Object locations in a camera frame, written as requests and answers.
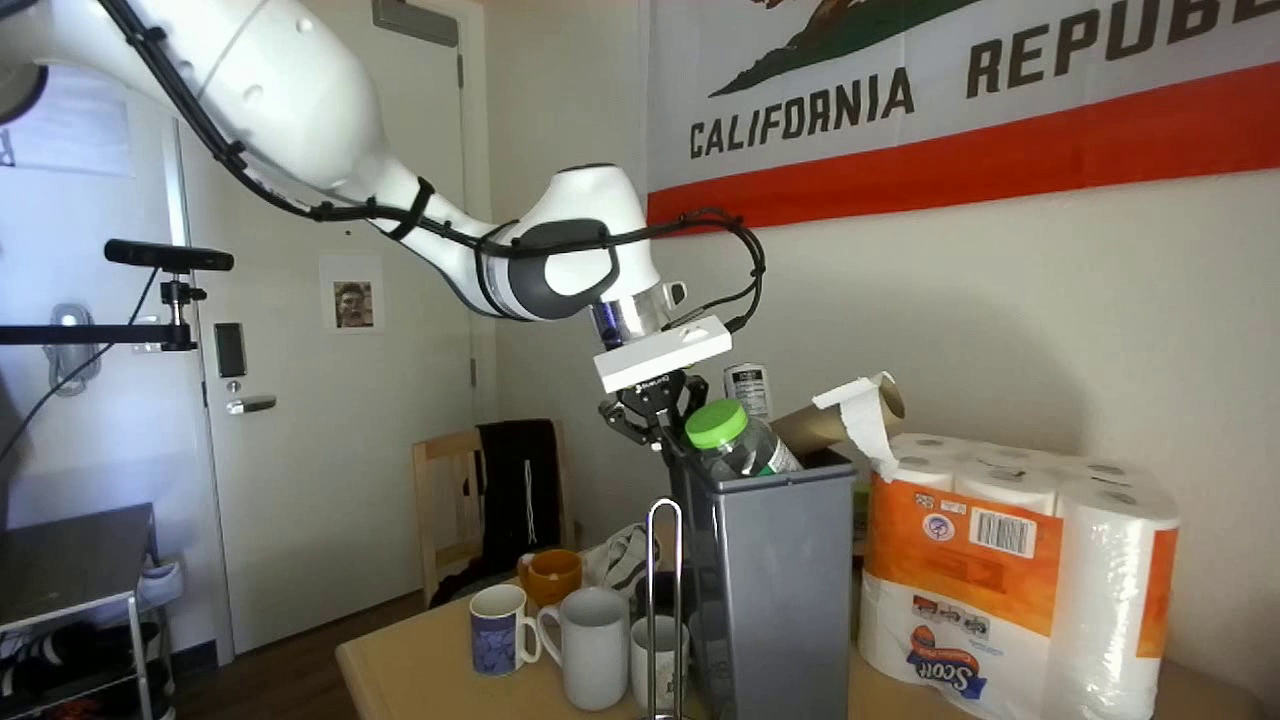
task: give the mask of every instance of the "green object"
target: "green object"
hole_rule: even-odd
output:
[[[748,409],[733,397],[697,409],[684,423],[693,446],[724,446],[748,432]]]

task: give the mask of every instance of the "coffee mug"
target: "coffee mug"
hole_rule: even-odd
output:
[[[537,613],[543,653],[564,671],[564,696],[581,712],[601,712],[629,696],[629,600],[611,587],[577,587]]]
[[[583,559],[573,549],[543,549],[520,555],[520,587],[530,608],[559,603],[583,585]]]
[[[684,645],[684,628],[675,617],[653,617],[653,628],[649,628],[649,617],[638,617],[632,624],[632,691],[644,712],[672,712],[675,706],[675,648],[680,645]]]
[[[539,659],[539,635],[523,617],[520,585],[491,585],[467,600],[473,613],[473,667],[479,675],[503,675]]]

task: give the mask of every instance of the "floor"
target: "floor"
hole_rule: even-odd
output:
[[[356,704],[336,667],[336,645],[414,617],[423,596],[400,596],[360,617],[310,628],[232,659],[226,667],[184,675],[179,720],[356,720]]]

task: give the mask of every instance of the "blue label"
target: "blue label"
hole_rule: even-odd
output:
[[[964,701],[979,701],[986,688],[986,678],[979,675],[985,664],[964,648],[934,648],[934,635],[927,624],[910,631],[907,664],[924,683],[956,688]]]
[[[473,667],[485,675],[514,671],[514,617],[473,617]]]

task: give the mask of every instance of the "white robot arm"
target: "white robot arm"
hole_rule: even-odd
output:
[[[511,224],[463,216],[388,151],[373,78],[300,0],[0,0],[0,58],[75,58],[163,96],[254,196],[310,218],[373,218],[485,317],[592,308],[604,349],[620,349],[596,354],[607,392],[728,353],[719,318],[672,331],[675,293],[653,268],[644,205],[620,168],[553,175]]]

